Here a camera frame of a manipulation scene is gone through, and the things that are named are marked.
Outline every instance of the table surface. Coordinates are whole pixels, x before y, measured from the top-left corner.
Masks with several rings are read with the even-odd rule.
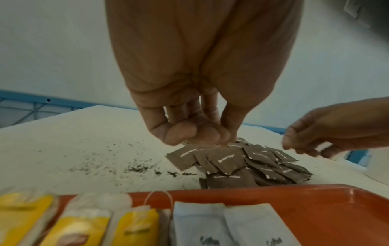
[[[243,125],[238,136],[281,148],[282,136],[261,127]],[[149,134],[136,110],[94,106],[0,129],[0,188],[60,195],[198,189],[202,173],[181,173],[165,158],[180,147]],[[364,167],[287,152],[314,174],[306,184],[348,184],[389,198],[389,186]]]

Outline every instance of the wall outlet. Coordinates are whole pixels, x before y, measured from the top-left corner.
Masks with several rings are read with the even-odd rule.
[[[356,0],[347,0],[343,11],[351,15],[353,18],[357,18],[362,6]]]

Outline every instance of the yellow tea bag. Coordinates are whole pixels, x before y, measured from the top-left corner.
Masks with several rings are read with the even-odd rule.
[[[0,245],[29,246],[57,210],[56,198],[34,190],[0,196]]]
[[[109,210],[66,210],[41,246],[99,246],[111,218]]]
[[[112,246],[158,246],[159,214],[155,209],[126,213],[118,222]]]

